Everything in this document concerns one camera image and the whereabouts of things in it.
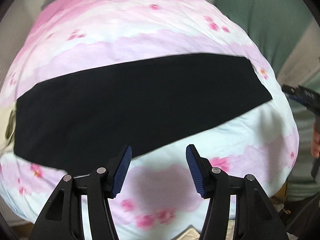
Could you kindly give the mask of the person's right hand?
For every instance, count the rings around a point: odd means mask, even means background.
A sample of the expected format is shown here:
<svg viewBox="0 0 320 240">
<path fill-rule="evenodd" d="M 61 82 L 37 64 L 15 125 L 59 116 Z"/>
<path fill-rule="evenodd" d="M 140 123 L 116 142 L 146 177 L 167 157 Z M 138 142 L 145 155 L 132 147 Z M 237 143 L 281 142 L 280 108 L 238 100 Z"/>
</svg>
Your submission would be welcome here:
<svg viewBox="0 0 320 240">
<path fill-rule="evenodd" d="M 313 125 L 313 137 L 311 142 L 311 155 L 313 158 L 318 159 L 320 153 L 320 134 L 317 131 L 316 124 Z"/>
</svg>

